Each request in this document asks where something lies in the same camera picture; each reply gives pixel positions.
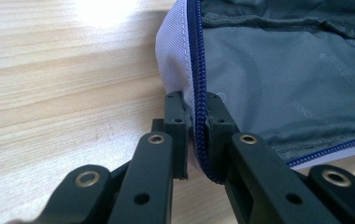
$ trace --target light wooden surface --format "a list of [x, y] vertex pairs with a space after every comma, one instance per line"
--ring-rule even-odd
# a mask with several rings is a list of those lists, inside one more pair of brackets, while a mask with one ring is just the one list
[[[0, 223], [35, 218], [81, 165], [130, 160], [163, 117], [154, 41], [173, 3], [0, 0]], [[173, 223], [236, 223], [223, 187], [190, 172]]]

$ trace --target round hole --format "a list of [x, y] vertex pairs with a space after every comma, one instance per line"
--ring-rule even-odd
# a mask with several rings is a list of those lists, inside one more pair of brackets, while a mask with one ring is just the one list
[[134, 202], [138, 205], [146, 204], [150, 201], [150, 196], [147, 193], [136, 194]]
[[161, 144], [165, 138], [162, 135], [154, 134], [148, 138], [148, 141], [152, 144]]
[[257, 139], [249, 134], [244, 134], [240, 138], [241, 142], [246, 143], [246, 144], [255, 144], [257, 143]]
[[80, 188], [87, 188], [98, 182], [100, 175], [96, 171], [86, 171], [76, 177], [75, 183]]
[[294, 204], [302, 204], [303, 203], [303, 200], [297, 194], [292, 194], [292, 193], [287, 194], [286, 199], [290, 203], [294, 203]]
[[346, 176], [333, 170], [324, 170], [322, 176], [329, 183], [339, 187], [349, 187], [351, 185], [350, 180]]

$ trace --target black mechanical arm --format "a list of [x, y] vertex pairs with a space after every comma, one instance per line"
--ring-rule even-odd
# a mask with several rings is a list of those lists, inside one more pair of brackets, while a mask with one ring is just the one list
[[[238, 223], [355, 223], [355, 176], [330, 165], [291, 170], [262, 138], [240, 133], [221, 99], [207, 95], [210, 167], [225, 179]], [[190, 115], [180, 92], [165, 97], [131, 161], [69, 173], [31, 223], [170, 223], [173, 178], [187, 178]]]

